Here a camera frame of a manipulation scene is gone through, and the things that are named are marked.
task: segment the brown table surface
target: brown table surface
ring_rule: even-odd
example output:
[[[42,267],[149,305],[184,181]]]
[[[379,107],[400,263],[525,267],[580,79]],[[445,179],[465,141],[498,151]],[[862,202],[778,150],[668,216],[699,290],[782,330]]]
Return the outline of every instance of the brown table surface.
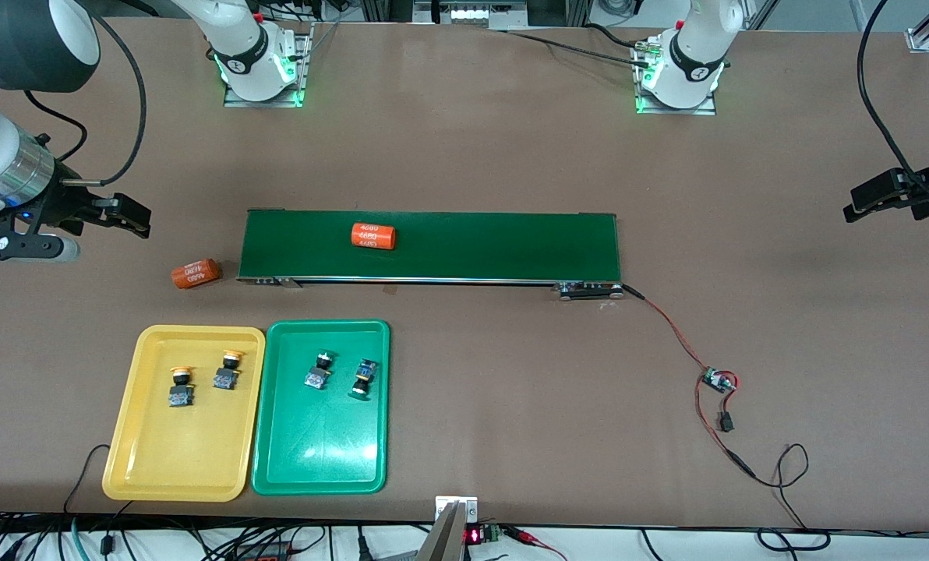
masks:
[[[425,520],[474,494],[526,523],[792,525],[694,413],[697,369],[645,303],[558,302],[546,288],[233,280],[179,291],[173,267],[238,259],[246,210],[508,210],[619,217],[625,281],[732,369],[726,443],[763,477],[787,443],[811,455],[788,498],[816,527],[929,529],[929,220],[842,221],[849,189],[895,164],[857,96],[850,34],[743,33],[720,115],[639,116],[626,67],[467,27],[343,25],[302,110],[223,109],[190,21],[116,20],[150,91],[143,150],[115,189],[154,210],[148,241],[87,228],[70,265],[0,263],[0,509],[58,510],[109,443],[136,337],[155,323],[268,327],[382,317],[392,326],[389,476],[367,496],[130,511]],[[554,39],[620,55],[599,33]],[[626,38],[633,31],[621,33]],[[106,36],[79,93],[69,163],[110,175],[136,88]],[[929,162],[929,57],[871,43],[878,110]],[[17,93],[33,132],[76,135]],[[713,416],[717,394],[705,390]],[[788,475],[800,466],[789,463]],[[104,455],[73,509],[113,511]]]

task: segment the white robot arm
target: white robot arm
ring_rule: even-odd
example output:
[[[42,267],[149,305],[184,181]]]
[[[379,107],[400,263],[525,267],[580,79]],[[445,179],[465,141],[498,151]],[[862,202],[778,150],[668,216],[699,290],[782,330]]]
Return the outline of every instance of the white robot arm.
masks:
[[[258,23],[244,0],[172,1],[204,32],[222,79],[240,98],[269,100],[296,81],[294,31]]]
[[[679,29],[658,36],[660,56],[642,88],[676,109],[691,109],[717,87],[728,47],[742,29],[739,0],[691,0]]]
[[[222,78],[247,101],[273,98],[296,79],[295,35],[258,23],[244,0],[175,0],[211,43]],[[80,0],[0,0],[0,89],[72,93],[86,84],[101,50]],[[0,259],[76,258],[69,238],[38,234],[43,226],[80,235],[83,224],[150,234],[150,210],[115,194],[77,187],[79,175],[0,114]],[[15,220],[30,226],[15,231]]]
[[[79,0],[0,0],[0,89],[69,93],[86,84],[100,60],[93,22]],[[71,260],[71,238],[41,227],[83,233],[84,224],[150,234],[150,210],[122,194],[110,199],[86,187],[33,137],[0,114],[0,260]],[[25,233],[16,221],[29,224]]]

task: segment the green led light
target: green led light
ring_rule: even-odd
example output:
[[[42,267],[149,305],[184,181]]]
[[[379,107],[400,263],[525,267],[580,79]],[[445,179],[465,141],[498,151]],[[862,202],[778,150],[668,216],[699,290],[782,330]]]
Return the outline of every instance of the green led light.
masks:
[[[222,66],[222,63],[220,63],[220,62],[218,61],[218,59],[215,59],[215,66],[218,67],[219,77],[222,78],[222,81],[223,81],[223,82],[226,82],[226,84],[228,84],[228,83],[229,83],[229,78],[226,78],[226,75],[225,75],[225,67]]]
[[[281,74],[281,79],[285,82],[291,82],[295,78],[295,63],[282,60],[278,56],[274,56],[273,60],[275,66],[278,67],[278,72]]]

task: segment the orange battery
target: orange battery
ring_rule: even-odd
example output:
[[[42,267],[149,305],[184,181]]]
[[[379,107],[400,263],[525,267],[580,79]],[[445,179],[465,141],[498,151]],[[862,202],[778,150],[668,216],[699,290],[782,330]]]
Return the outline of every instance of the orange battery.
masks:
[[[194,288],[198,284],[222,278],[222,269],[219,269],[215,259],[202,259],[177,267],[170,273],[170,278],[173,278],[173,284],[176,284],[177,288]]]
[[[350,243],[362,248],[396,249],[396,228],[378,224],[354,224]]]

